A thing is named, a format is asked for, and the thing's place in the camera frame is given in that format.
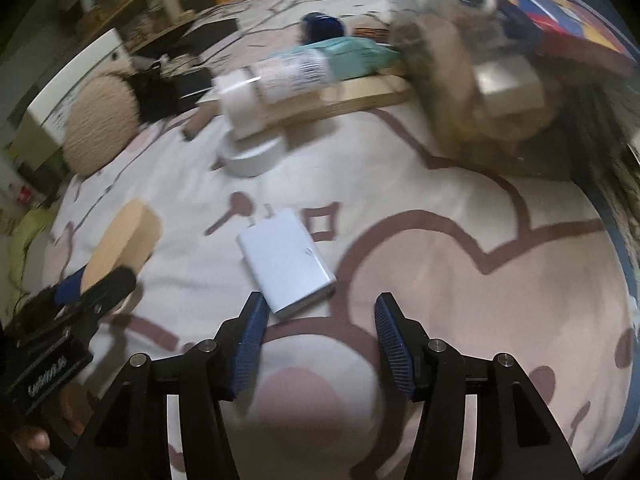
patterned fabric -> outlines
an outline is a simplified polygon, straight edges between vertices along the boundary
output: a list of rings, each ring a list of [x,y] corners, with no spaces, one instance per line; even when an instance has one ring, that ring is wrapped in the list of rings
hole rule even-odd
[[[385,0],[321,5],[388,20]],[[233,13],[242,27],[209,61],[231,70],[290,47],[299,18],[318,8],[248,0],[215,9],[208,19]],[[577,186],[479,173],[441,156],[415,100],[291,130],[287,157],[252,179],[230,176],[218,158],[223,117],[191,142],[184,120],[153,124],[101,171],[75,178],[52,230],[46,275],[56,277],[87,263],[132,198],[162,221],[125,313],[92,340],[95,359],[81,375],[92,398],[134,352],[178,354],[235,317],[255,290],[236,237],[270,208],[292,208],[337,290],[286,322],[271,319],[255,386],[223,403],[241,478],[402,478],[420,406],[380,371],[373,304],[383,291],[462,353],[515,355],[580,466],[610,443],[629,388],[632,320],[616,251]],[[461,479],[473,462],[472,398],[468,406]],[[178,428],[171,398],[170,459],[184,478]]]

bolt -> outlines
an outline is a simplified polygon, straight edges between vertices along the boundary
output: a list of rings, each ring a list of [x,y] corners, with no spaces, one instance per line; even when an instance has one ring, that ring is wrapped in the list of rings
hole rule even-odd
[[[213,341],[213,339],[205,339],[198,343],[198,350],[201,352],[213,352],[217,347],[218,343]]]
[[[509,368],[510,366],[513,366],[516,359],[514,359],[510,354],[498,354],[498,362],[505,368]]]
[[[429,339],[429,348],[434,352],[444,352],[447,344],[442,339]]]
[[[146,355],[144,354],[133,354],[131,359],[129,359],[129,364],[136,368],[142,366],[144,363],[146,363]]]

barcode label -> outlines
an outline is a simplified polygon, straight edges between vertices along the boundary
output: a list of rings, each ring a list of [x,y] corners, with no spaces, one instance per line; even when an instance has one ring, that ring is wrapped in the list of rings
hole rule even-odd
[[[275,56],[252,66],[268,103],[318,90],[333,82],[326,57],[316,49]]]

